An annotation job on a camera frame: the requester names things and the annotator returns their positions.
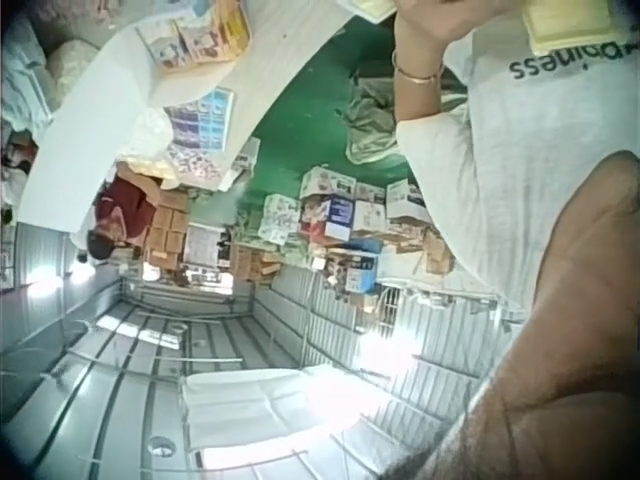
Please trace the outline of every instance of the gold bracelet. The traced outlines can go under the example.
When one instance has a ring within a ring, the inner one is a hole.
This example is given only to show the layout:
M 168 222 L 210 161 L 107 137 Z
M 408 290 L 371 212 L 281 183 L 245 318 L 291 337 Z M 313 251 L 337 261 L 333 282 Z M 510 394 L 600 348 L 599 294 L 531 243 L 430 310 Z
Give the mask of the gold bracelet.
M 402 68 L 400 68 L 398 66 L 396 50 L 394 50 L 393 53 L 391 54 L 391 64 L 393 65 L 393 70 L 395 72 L 400 74 L 400 76 L 402 76 L 405 80 L 409 80 L 411 83 L 415 83 L 417 85 L 425 85 L 427 83 L 435 83 L 440 79 L 440 76 L 442 75 L 442 72 L 444 72 L 444 63 L 442 63 L 440 65 L 440 70 L 438 71 L 438 73 L 435 73 L 433 75 L 429 75 L 428 77 L 420 78 L 420 77 L 414 77 L 413 75 L 409 75 L 407 72 L 405 72 L 404 70 L 402 70 Z

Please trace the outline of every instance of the cloth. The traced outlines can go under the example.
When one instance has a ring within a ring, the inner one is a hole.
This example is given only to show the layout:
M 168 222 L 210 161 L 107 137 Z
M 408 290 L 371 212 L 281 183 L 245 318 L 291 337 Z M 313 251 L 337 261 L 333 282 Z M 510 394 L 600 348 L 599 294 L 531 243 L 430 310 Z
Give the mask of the cloth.
M 22 193 L 27 185 L 27 174 L 18 168 L 2 167 L 2 185 L 0 194 L 2 203 L 11 207 L 18 207 Z
M 107 218 L 116 207 L 122 210 L 127 238 L 142 235 L 145 228 L 151 225 L 156 212 L 142 190 L 118 176 L 100 195 L 96 206 L 96 220 Z
M 82 221 L 80 230 L 69 235 L 71 243 L 73 243 L 78 250 L 87 250 L 87 234 L 90 230 L 96 226 L 96 209 L 91 207 Z
M 529 311 L 565 205 L 605 157 L 640 155 L 638 41 L 536 58 L 520 18 L 471 35 L 445 56 L 468 112 L 401 122 L 398 142 L 457 260 Z
M 452 75 L 442 82 L 442 110 L 466 103 L 466 88 Z M 360 165 L 399 154 L 393 115 L 393 78 L 352 78 L 351 102 L 344 114 L 347 125 L 346 156 Z

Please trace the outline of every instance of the woman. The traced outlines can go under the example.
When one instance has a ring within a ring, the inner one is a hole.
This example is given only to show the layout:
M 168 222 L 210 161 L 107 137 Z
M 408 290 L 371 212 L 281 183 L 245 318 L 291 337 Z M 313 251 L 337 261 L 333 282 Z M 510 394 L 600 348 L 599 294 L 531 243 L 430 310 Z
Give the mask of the woman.
M 386 478 L 620 478 L 640 431 L 637 38 L 536 58 L 506 2 L 396 3 L 400 149 L 458 261 L 530 319 L 438 454 Z M 443 63 L 468 116 L 440 113 Z

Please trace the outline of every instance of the corrugated metal wall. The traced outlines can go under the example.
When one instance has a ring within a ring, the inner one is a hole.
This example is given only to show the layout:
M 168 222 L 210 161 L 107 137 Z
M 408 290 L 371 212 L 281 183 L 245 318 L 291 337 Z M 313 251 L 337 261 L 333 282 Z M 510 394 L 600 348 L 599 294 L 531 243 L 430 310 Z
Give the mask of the corrugated metal wall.
M 117 301 L 121 291 L 117 271 L 102 266 L 84 284 L 74 284 L 67 277 L 50 295 L 31 295 L 27 284 L 33 272 L 51 267 L 53 274 L 63 276 L 76 250 L 65 234 L 29 225 L 18 226 L 11 250 L 15 284 L 0 301 L 3 423 L 41 383 L 38 372 L 50 369 L 65 345 L 78 336 L 77 321 L 94 320 Z
M 255 318 L 301 365 L 331 362 L 384 390 L 391 401 L 369 420 L 408 451 L 429 447 L 464 413 L 520 329 L 495 312 L 474 314 L 469 300 L 443 310 L 401 301 L 393 338 L 417 346 L 413 362 L 391 378 L 371 376 L 355 362 L 362 337 L 356 310 L 319 288 L 307 298 L 312 278 L 283 269 L 271 287 L 256 291 Z

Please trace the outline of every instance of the hand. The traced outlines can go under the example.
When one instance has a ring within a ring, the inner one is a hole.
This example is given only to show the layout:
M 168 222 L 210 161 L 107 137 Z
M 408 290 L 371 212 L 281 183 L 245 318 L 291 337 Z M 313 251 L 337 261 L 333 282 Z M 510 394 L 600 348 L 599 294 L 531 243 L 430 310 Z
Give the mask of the hand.
M 421 32 L 446 47 L 464 38 L 520 0 L 394 0 L 398 9 L 396 36 Z

